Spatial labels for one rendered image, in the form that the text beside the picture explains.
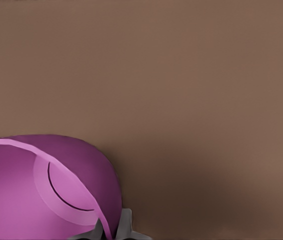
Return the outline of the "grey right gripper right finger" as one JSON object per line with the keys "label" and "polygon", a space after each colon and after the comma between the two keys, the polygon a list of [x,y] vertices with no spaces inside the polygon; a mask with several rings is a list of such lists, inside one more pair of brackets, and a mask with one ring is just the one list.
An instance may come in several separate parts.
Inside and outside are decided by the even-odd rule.
{"label": "grey right gripper right finger", "polygon": [[117,228],[116,240],[150,240],[150,237],[132,228],[132,210],[123,208]]}

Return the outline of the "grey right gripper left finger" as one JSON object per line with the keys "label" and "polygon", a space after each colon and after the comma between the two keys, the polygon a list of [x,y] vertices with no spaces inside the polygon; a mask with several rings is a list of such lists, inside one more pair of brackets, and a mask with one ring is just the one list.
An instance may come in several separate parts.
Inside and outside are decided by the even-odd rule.
{"label": "grey right gripper left finger", "polygon": [[102,240],[103,233],[103,225],[101,221],[98,220],[92,230],[71,236],[69,240]]}

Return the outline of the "pink bowl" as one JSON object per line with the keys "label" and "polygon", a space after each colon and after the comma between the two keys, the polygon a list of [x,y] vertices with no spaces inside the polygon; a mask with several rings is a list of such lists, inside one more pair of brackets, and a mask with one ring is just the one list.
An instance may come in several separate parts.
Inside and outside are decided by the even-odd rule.
{"label": "pink bowl", "polygon": [[100,222],[116,237],[121,187],[95,146],[56,134],[0,138],[0,240],[66,240]]}

